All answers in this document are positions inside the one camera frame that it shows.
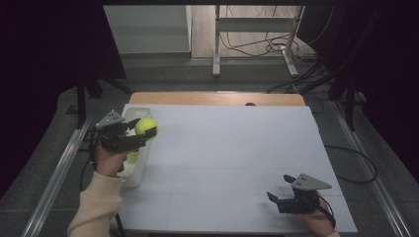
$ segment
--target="beige sleeve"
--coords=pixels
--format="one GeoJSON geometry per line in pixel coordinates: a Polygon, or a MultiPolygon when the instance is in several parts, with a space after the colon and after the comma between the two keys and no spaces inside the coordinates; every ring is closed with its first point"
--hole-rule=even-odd
{"type": "Polygon", "coordinates": [[[332,234],[329,234],[326,237],[340,237],[340,234],[338,232],[333,232],[332,234]]]}
{"type": "Polygon", "coordinates": [[[123,206],[121,178],[93,174],[89,187],[80,194],[80,206],[67,229],[68,236],[109,236],[111,219],[123,206]]]}

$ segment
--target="robotic hand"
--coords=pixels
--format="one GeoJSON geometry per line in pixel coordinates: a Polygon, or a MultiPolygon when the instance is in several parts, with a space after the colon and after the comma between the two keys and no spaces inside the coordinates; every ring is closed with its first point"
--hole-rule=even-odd
{"type": "Polygon", "coordinates": [[[147,130],[145,134],[126,136],[127,131],[134,129],[140,120],[141,118],[137,118],[130,122],[123,122],[125,119],[118,113],[109,112],[95,125],[97,129],[102,129],[102,146],[111,152],[136,150],[145,146],[145,142],[157,134],[156,127],[147,130]]]}
{"type": "Polygon", "coordinates": [[[284,175],[284,180],[291,184],[293,198],[279,199],[267,192],[269,200],[278,206],[280,213],[308,214],[318,209],[329,218],[332,226],[335,227],[336,220],[333,214],[330,214],[327,209],[320,206],[319,199],[321,197],[317,193],[317,190],[331,189],[331,185],[305,174],[300,174],[297,178],[284,175]]]}

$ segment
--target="person's arm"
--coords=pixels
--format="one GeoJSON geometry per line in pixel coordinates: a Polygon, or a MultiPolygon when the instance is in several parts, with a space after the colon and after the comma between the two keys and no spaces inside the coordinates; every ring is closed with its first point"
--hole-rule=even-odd
{"type": "MultiPolygon", "coordinates": [[[[320,206],[327,209],[326,202],[320,198],[320,206]]],[[[297,214],[299,218],[305,221],[311,231],[318,237],[340,237],[335,231],[327,216],[319,210],[310,214],[297,214]]]]}
{"type": "Polygon", "coordinates": [[[80,206],[68,226],[68,236],[109,236],[111,219],[123,206],[118,169],[127,154],[111,153],[102,146],[97,147],[97,170],[88,188],[80,194],[80,206]]]}

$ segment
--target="yellow ball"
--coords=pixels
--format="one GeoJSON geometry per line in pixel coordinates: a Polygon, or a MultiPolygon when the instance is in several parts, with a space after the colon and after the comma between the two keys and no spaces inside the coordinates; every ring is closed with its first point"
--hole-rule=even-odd
{"type": "Polygon", "coordinates": [[[130,152],[127,156],[126,156],[126,161],[129,164],[134,164],[136,162],[136,160],[138,159],[138,151],[134,151],[134,152],[130,152]]]}
{"type": "Polygon", "coordinates": [[[142,118],[135,125],[135,134],[149,134],[155,132],[155,135],[148,137],[148,140],[152,140],[158,133],[158,124],[152,118],[142,118]]]}

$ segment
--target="black curtain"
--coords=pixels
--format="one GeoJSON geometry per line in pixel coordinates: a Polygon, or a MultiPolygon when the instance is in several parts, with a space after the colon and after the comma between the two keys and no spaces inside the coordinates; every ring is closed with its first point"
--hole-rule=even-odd
{"type": "Polygon", "coordinates": [[[100,97],[98,79],[126,76],[102,5],[2,2],[0,20],[3,196],[42,139],[62,92],[82,78],[91,96],[100,97]]]}
{"type": "Polygon", "coordinates": [[[389,5],[356,65],[364,113],[419,182],[418,4],[389,5]]]}

